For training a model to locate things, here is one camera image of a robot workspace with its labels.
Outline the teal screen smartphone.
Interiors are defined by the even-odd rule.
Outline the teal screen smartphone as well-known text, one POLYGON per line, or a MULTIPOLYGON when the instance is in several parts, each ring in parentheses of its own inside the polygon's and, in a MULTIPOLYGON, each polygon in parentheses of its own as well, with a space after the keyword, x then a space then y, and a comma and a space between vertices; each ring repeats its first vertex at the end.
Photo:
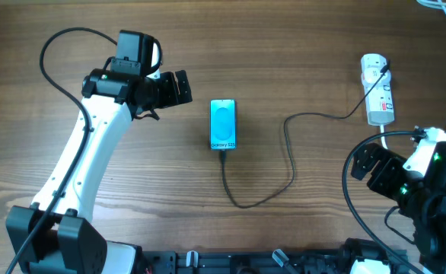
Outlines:
POLYGON ((237 147, 237 109, 233 99, 210 101, 210 148, 233 150, 237 147))

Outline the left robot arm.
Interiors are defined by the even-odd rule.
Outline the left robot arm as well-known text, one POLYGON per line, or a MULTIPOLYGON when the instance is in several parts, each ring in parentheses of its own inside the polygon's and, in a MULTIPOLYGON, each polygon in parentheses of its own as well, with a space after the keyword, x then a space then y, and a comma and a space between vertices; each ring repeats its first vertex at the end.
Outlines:
POLYGON ((185 71, 160 72, 162 48, 145 33, 123 30, 116 54, 87 75, 77 122, 43 188, 5 225, 24 273, 150 273, 142 248, 106 240, 92 225, 100 182, 132 122, 192 100, 185 71))

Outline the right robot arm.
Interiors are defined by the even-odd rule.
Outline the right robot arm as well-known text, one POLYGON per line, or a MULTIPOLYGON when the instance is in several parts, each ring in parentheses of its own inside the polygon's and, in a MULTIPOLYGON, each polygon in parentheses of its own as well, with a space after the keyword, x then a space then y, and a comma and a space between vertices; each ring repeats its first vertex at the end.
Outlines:
POLYGON ((369 174, 368 188, 395 201, 400 214, 412 220, 419 262, 432 273, 446 273, 446 142, 420 161, 423 174, 405 157, 375 143, 359 145, 346 159, 342 183, 348 176, 362 180, 369 174))

